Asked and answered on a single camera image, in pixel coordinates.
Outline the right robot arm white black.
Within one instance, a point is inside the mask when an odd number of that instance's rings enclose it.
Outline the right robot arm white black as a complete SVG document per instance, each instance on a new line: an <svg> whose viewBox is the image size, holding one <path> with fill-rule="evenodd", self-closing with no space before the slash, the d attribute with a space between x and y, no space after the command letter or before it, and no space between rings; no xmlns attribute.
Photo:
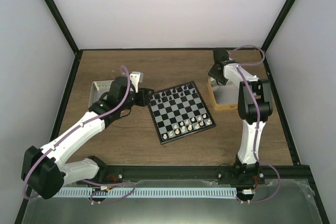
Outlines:
<svg viewBox="0 0 336 224"><path fill-rule="evenodd" d="M273 112L270 82L249 73L225 48L213 50L214 65L207 87L216 111L233 110L243 122L241 145L232 166L235 181L244 184L257 176L263 128Z"/></svg>

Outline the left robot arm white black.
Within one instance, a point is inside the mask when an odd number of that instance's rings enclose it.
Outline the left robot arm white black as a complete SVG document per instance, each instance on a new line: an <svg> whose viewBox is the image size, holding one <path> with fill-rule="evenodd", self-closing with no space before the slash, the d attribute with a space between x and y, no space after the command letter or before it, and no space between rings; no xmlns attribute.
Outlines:
<svg viewBox="0 0 336 224"><path fill-rule="evenodd" d="M140 88L143 73L132 72L116 77L109 91L101 95L70 129L41 148L31 146L24 153L21 178L43 199L52 198L60 189L80 180L102 184L107 178L106 165L95 156L68 163L72 154L88 140L122 118L133 106L146 106L151 89Z"/></svg>

